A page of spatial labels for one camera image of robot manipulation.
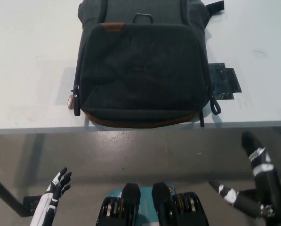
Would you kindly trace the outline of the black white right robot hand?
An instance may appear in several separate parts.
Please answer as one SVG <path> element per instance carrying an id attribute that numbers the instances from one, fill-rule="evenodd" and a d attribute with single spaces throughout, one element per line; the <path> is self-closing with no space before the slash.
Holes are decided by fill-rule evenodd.
<path id="1" fill-rule="evenodd" d="M 237 191 L 218 181 L 209 181 L 211 187 L 233 208 L 243 214 L 265 221 L 266 226 L 281 226 L 281 182 L 266 147 L 249 131 L 241 136 L 255 182 L 254 189 Z"/>

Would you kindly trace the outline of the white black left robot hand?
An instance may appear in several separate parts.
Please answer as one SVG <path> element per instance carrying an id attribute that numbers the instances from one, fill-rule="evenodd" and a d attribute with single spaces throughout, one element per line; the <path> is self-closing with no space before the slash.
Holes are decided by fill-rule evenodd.
<path id="1" fill-rule="evenodd" d="M 41 196 L 30 226 L 52 226 L 59 200 L 71 187 L 69 184 L 71 175 L 72 173 L 68 172 L 66 167 L 57 173 Z"/>

